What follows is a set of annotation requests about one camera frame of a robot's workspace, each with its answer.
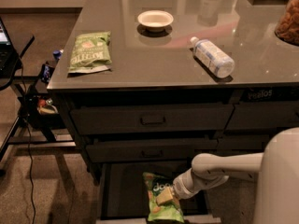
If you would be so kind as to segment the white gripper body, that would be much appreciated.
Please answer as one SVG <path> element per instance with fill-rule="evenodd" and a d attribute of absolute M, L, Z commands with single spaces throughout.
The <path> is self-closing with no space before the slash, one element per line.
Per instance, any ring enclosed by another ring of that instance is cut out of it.
<path fill-rule="evenodd" d="M 188 179 L 183 175 L 179 175 L 173 181 L 173 190 L 179 199 L 190 199 L 194 192 L 188 186 Z"/>

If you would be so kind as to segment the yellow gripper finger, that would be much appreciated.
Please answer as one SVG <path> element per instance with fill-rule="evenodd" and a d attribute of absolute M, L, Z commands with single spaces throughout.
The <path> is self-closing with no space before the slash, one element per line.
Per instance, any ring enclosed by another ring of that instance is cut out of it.
<path fill-rule="evenodd" d="M 163 205 L 172 202 L 175 199 L 175 193 L 172 187 L 166 187 L 157 197 L 156 203 Z"/>

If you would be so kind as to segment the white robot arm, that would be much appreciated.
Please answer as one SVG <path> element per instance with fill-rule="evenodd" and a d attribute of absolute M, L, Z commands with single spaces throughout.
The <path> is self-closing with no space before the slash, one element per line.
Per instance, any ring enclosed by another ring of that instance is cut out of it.
<path fill-rule="evenodd" d="M 173 186 L 156 198 L 163 205 L 190 199 L 242 172 L 258 175 L 253 224 L 299 224 L 299 129 L 276 134 L 264 152 L 221 157 L 202 153 Z"/>

